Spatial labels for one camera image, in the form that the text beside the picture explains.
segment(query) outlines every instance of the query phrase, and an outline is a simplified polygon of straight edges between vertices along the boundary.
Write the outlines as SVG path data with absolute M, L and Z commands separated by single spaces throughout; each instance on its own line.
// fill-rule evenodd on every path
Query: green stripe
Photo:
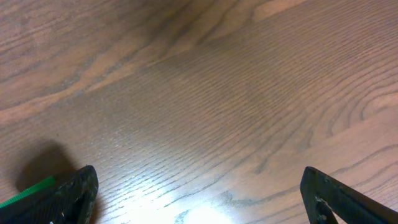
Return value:
M 27 196 L 29 196 L 31 194 L 34 194 L 34 193 L 36 193 L 36 192 L 38 192 L 38 191 L 40 191 L 40 190 L 42 190 L 44 188 L 47 188 L 47 187 L 49 187 L 51 185 L 54 185 L 54 184 L 55 184 L 55 179 L 53 177 L 48 177 L 48 178 L 42 180 L 40 183 L 35 184 L 35 185 L 29 187 L 28 189 L 24 190 L 19 195 L 16 195 L 15 197 L 9 199 L 8 201 L 0 204 L 0 208 L 3 208 L 5 206 L 7 206 L 7 205 L 10 205 L 10 204 L 12 204 L 12 203 L 24 198 L 24 197 L 27 197 Z

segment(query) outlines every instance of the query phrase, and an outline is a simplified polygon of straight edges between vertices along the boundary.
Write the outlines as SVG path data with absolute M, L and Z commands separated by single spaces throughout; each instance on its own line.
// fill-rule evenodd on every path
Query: wooden surface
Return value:
M 397 1 L 0 8 L 0 201 L 92 164 L 96 223 L 307 223 L 315 166 L 398 210 Z

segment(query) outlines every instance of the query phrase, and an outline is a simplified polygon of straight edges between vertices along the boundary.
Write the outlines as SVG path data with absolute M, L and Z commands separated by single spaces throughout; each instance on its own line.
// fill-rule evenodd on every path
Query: green edge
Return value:
M 54 185 L 54 184 L 55 184 L 54 177 L 48 177 L 48 178 L 42 180 L 41 182 L 39 182 L 38 184 L 35 184 L 35 185 L 29 187 L 28 189 L 24 190 L 19 195 L 16 195 L 15 197 L 9 199 L 8 201 L 0 204 L 0 208 L 3 208 L 5 206 L 7 206 L 7 205 L 10 205 L 10 204 L 12 204 L 12 203 L 24 198 L 24 197 L 27 197 L 27 196 L 29 196 L 31 194 L 34 194 L 34 193 L 36 193 L 36 192 L 38 192 L 38 191 L 40 191 L 42 189 L 45 189 L 47 187 L 50 187 L 51 185 Z

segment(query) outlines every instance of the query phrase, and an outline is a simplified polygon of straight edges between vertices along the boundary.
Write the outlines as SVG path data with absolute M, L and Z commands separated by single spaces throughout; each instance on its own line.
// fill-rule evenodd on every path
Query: black plastic part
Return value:
M 89 222 L 98 191 L 93 166 L 85 166 L 56 185 L 0 208 L 0 224 Z
M 316 168 L 306 167 L 300 184 L 311 224 L 337 223 L 332 211 L 348 224 L 398 223 L 398 213 Z

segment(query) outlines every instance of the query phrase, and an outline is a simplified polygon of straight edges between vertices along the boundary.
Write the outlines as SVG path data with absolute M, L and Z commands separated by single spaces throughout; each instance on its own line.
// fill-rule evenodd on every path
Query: wood grain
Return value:
M 64 98 L 115 82 L 148 63 L 261 21 L 272 15 L 262 12 L 264 4 L 270 5 L 271 12 L 279 12 L 294 6 L 291 2 L 6 3 L 0 15 L 0 123 L 26 118 Z

